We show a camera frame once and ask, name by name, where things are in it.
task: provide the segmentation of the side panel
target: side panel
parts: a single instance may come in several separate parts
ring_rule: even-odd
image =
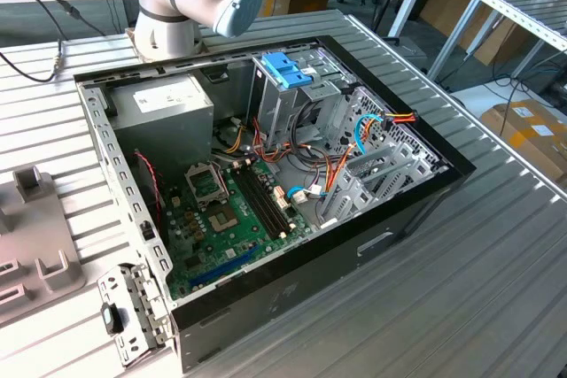
[[[215,300],[217,291],[202,297],[202,304],[193,302],[176,309],[174,318],[179,328],[178,355],[183,371],[188,372],[199,363],[209,360],[410,235],[422,219],[462,181],[464,179],[422,199],[253,293],[237,297],[234,302],[225,304],[224,308],[211,310],[210,315],[199,322],[192,323],[191,318],[198,317],[202,309],[207,307],[215,309],[219,301]],[[349,226],[344,225],[339,230],[348,233]]]

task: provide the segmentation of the motherboard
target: motherboard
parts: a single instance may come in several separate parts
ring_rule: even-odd
[[[190,176],[164,193],[167,250],[174,264],[167,286],[173,299],[312,232],[293,206],[278,205],[277,183],[263,161],[238,169],[216,163],[198,167],[191,175],[197,179]],[[211,195],[214,200],[204,204]]]

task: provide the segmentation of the green motherboard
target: green motherboard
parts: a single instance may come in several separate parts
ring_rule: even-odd
[[[228,199],[213,202],[205,209],[198,209],[197,200],[184,181],[163,194],[167,206],[163,218],[167,221],[167,251],[174,266],[167,277],[167,286],[173,299],[185,297],[244,265],[284,249],[311,232],[308,223],[292,206],[279,216],[292,229],[289,233],[276,235],[273,228],[266,229],[271,224],[259,219],[256,212],[265,214],[263,209],[268,203],[273,204],[269,206],[272,212],[279,208],[272,193],[277,184],[262,161],[253,163],[246,172],[252,177],[243,182],[240,171],[221,170]],[[198,197],[217,189],[213,179],[200,177],[200,182],[195,184]],[[264,184],[264,193],[256,192],[263,198],[251,197],[250,180],[255,190]],[[258,198],[267,202],[261,203]]]

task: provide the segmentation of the blue pcie slot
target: blue pcie slot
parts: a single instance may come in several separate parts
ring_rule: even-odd
[[[233,258],[232,260],[229,260],[226,263],[217,266],[213,270],[209,270],[208,272],[204,272],[203,274],[200,274],[199,276],[191,279],[189,281],[189,285],[191,287],[195,287],[200,285],[201,283],[209,282],[213,279],[218,278],[219,276],[224,275],[229,270],[243,265],[244,263],[248,262],[248,260],[250,260],[250,257],[253,255],[253,253],[257,251],[259,248],[260,246],[256,245],[255,247],[251,248],[241,256]]]

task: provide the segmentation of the cardboard box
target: cardboard box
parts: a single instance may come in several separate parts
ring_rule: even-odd
[[[499,134],[505,104],[485,112],[481,121]],[[550,180],[567,188],[567,126],[534,100],[513,102],[502,139]]]

